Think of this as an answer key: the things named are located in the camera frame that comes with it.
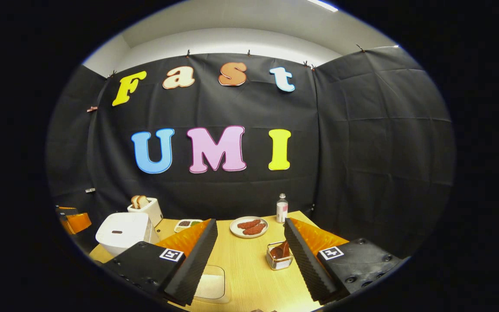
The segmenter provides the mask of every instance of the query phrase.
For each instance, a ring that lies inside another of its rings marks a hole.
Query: pink letter
[[[206,128],[193,128],[188,130],[188,136],[192,139],[192,152],[194,162],[190,166],[190,172],[203,173],[207,171],[204,164],[204,156],[213,171],[217,171],[222,156],[226,158],[222,168],[224,171],[241,171],[246,168],[242,160],[242,134],[244,127],[229,126],[224,129],[218,144]]]

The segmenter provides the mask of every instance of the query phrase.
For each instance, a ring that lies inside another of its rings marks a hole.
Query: blue letter
[[[288,73],[284,67],[273,68],[269,71],[271,74],[275,74],[275,82],[277,87],[286,92],[292,92],[295,90],[295,86],[288,83],[288,78],[292,77],[292,73]]]
[[[155,136],[161,140],[161,160],[152,162],[147,151],[147,140],[151,138],[151,133],[134,133],[131,139],[134,142],[134,156],[138,168],[152,174],[165,172],[172,164],[171,136],[173,134],[175,131],[170,128],[161,129],[155,133]]]

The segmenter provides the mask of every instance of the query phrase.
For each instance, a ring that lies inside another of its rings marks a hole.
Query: white wall
[[[340,57],[338,53],[292,36],[246,28],[208,28],[176,33],[137,45],[124,52],[126,42],[119,35],[97,50],[84,65],[107,77],[114,70],[158,59],[201,53],[247,53],[319,66]]]
[[[121,34],[111,38],[103,46],[84,60],[83,65],[103,77],[107,77],[116,69],[117,64],[130,51]]]

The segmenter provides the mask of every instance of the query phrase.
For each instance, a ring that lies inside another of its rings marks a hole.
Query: white appliance
[[[139,241],[156,244],[160,241],[147,213],[113,213],[109,215],[95,234],[95,239],[113,257],[129,249]]]
[[[126,208],[128,212],[141,212],[141,213],[147,213],[149,215],[149,219],[151,220],[151,223],[153,223],[153,226],[156,227],[159,222],[163,219],[163,213],[161,213],[161,208],[159,207],[159,202],[157,201],[157,198],[147,198],[147,201],[149,201],[149,204],[145,205],[141,209],[135,209],[132,207],[132,205],[128,206]]]

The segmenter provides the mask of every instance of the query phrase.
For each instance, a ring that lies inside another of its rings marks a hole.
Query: sausage
[[[243,233],[244,235],[255,235],[261,233],[261,231],[263,231],[264,228],[265,228],[265,223],[260,223],[255,227],[245,229]]]
[[[261,222],[260,219],[255,219],[254,221],[238,223],[238,227],[240,229],[249,229],[250,227],[252,228],[252,227],[255,227],[256,225],[258,225],[259,222]]]

